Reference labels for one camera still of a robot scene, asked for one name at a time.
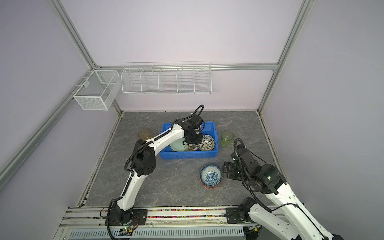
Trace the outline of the green flower plate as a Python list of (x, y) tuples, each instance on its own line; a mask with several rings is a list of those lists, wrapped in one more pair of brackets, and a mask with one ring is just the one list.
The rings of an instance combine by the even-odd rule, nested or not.
[(170, 144), (170, 148), (173, 152), (193, 152), (198, 149), (197, 145), (187, 144), (185, 139), (179, 139)]

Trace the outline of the green leaf patterned bowl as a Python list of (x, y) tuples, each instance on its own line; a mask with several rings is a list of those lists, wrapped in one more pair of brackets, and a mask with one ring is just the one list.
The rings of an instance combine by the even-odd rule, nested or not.
[(203, 135), (201, 143), (198, 144), (200, 151), (212, 151), (216, 146), (215, 139), (210, 135)]

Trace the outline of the blue rose pattern bowl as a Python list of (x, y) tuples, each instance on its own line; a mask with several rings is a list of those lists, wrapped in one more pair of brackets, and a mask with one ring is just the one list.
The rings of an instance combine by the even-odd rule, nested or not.
[(207, 165), (200, 172), (200, 180), (206, 185), (213, 186), (222, 181), (222, 171), (216, 165)]

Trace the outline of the red rimmed bottom bowl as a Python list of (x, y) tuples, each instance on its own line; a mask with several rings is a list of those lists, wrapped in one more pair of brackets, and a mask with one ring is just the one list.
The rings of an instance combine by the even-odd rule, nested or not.
[(208, 190), (215, 190), (215, 189), (217, 189), (217, 188), (219, 188), (219, 187), (221, 186), (221, 182), (219, 182), (219, 183), (217, 183), (217, 184), (215, 184), (215, 185), (213, 185), (213, 186), (206, 185), (206, 184), (203, 183), (202, 181), (201, 181), (201, 184), (202, 184), (202, 186), (203, 186), (205, 189), (208, 189)]

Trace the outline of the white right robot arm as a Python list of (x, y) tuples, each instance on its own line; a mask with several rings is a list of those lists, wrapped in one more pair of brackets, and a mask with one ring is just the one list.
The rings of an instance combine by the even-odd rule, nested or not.
[(271, 164), (260, 165), (240, 138), (234, 140), (233, 162), (226, 162), (227, 177), (250, 192), (236, 208), (226, 209), (230, 224), (259, 224), (281, 240), (341, 240), (323, 227), (293, 192), (287, 179)]

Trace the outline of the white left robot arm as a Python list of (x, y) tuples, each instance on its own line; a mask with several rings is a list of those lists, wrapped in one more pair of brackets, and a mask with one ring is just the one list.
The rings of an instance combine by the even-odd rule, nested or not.
[(174, 120), (171, 127), (159, 135), (136, 142), (133, 153), (124, 165), (125, 172), (130, 174), (127, 182), (121, 195), (110, 201), (105, 222), (107, 229), (112, 222), (127, 225), (133, 221), (137, 194), (144, 180), (155, 170), (156, 156), (163, 149), (177, 140), (184, 140), (185, 145), (198, 145), (202, 142), (202, 131), (205, 127), (205, 122), (201, 118), (203, 110), (204, 105), (200, 105), (188, 117)]

